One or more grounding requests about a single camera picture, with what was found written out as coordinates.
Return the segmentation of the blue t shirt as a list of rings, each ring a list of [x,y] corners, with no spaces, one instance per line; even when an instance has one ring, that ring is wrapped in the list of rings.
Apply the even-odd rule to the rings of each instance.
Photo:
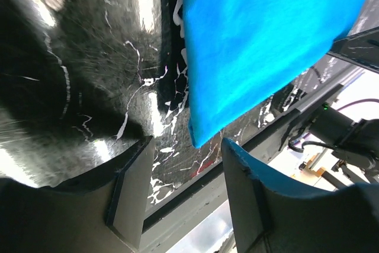
[[[218,131],[314,65],[365,0],[183,0],[189,133]]]

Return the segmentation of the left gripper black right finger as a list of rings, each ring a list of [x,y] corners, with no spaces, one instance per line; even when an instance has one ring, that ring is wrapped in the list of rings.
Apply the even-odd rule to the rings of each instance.
[[[237,216],[238,252],[377,252],[378,185],[353,184],[326,191],[290,178],[269,165],[260,166],[230,139],[249,168],[263,233]]]

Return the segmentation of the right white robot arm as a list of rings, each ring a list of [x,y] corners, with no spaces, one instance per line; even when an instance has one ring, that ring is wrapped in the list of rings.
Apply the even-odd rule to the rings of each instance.
[[[353,165],[370,183],[378,183],[378,119],[355,122],[324,103],[288,141],[288,147],[298,153],[310,145],[331,150],[339,166]]]

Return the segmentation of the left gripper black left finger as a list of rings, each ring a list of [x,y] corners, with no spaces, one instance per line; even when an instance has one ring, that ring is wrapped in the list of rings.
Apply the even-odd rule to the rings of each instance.
[[[154,154],[147,136],[56,187],[1,179],[1,251],[137,252]]]

